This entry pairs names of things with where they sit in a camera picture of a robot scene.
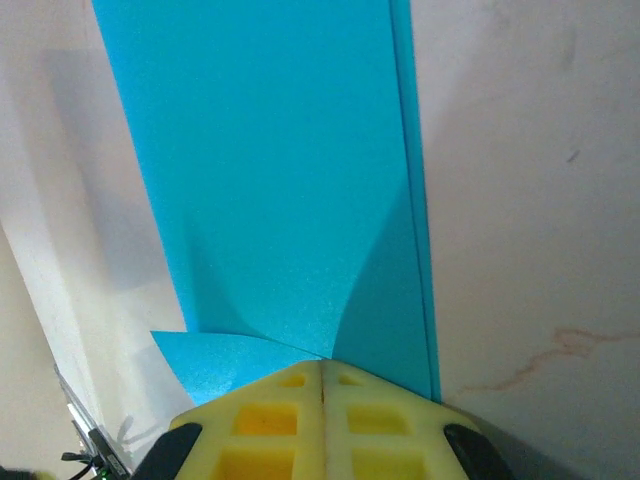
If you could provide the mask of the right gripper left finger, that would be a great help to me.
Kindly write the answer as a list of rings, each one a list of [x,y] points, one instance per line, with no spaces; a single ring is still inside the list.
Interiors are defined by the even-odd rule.
[[[177,417],[134,479],[322,479],[321,363],[303,361]]]

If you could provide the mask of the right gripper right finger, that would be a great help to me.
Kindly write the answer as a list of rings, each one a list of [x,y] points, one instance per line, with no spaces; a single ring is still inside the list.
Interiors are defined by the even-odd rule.
[[[322,363],[329,479],[513,479],[468,417],[338,361]]]

